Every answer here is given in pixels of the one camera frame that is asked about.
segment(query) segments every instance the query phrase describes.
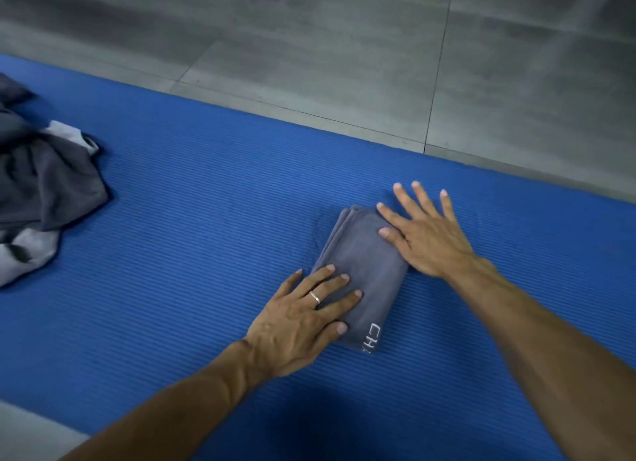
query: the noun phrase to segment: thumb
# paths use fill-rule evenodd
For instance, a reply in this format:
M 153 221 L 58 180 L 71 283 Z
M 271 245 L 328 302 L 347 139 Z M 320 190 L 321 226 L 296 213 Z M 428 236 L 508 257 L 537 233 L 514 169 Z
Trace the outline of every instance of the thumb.
M 323 350 L 325 350 L 327 345 L 338 340 L 338 337 L 344 334 L 347 328 L 348 327 L 344 322 L 331 322 L 329 325 L 323 328 L 316 337 L 316 340 L 314 342 L 314 352 L 316 354 L 321 353 Z
M 411 248 L 409 248 L 408 243 L 397 230 L 393 228 L 384 227 L 384 228 L 380 228 L 380 231 L 378 233 L 385 240 L 393 244 L 393 246 L 397 248 L 397 250 L 404 257 L 404 259 L 406 259 L 406 257 L 409 255 L 411 251 Z

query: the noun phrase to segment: ring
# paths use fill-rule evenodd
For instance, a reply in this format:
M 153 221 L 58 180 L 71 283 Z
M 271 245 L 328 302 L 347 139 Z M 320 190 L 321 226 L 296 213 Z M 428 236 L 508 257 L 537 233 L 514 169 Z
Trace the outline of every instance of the ring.
M 316 301 L 316 305 L 320 305 L 320 299 L 318 298 L 318 296 L 316 294 L 314 294 L 313 290 L 311 292 L 309 292 L 309 295 L 314 297 L 314 300 Z

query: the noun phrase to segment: blue mat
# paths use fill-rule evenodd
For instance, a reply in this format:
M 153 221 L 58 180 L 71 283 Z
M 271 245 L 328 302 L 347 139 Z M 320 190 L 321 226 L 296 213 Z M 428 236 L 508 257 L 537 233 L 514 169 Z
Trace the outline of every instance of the blue mat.
M 0 55 L 94 135 L 115 199 L 0 292 L 0 399 L 95 433 L 243 336 L 340 209 L 449 190 L 476 250 L 636 366 L 636 206 Z M 201 459 L 561 459 L 491 339 L 409 272 L 381 350 L 331 346 L 264 386 Z

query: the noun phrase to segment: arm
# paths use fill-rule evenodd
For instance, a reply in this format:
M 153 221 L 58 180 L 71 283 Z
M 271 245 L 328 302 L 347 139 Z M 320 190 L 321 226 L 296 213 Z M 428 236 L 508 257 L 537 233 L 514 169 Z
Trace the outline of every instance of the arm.
M 250 390 L 301 369 L 346 331 L 336 321 L 360 300 L 356 291 L 316 311 L 316 301 L 348 283 L 327 280 L 332 265 L 289 277 L 247 331 L 194 375 L 157 393 L 139 408 L 84 442 L 60 461 L 178 461 L 189 459 Z
M 488 328 L 547 430 L 573 461 L 636 456 L 636 372 L 512 285 L 477 257 L 442 191 L 441 216 L 422 186 L 419 205 L 394 191 L 412 217 L 379 204 L 397 228 L 380 234 L 425 274 L 444 278 Z

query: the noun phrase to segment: floor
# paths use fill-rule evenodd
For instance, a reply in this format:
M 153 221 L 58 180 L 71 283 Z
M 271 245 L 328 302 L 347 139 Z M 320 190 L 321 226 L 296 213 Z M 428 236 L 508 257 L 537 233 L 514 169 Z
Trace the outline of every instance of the floor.
M 636 0 L 0 5 L 0 52 L 636 201 Z

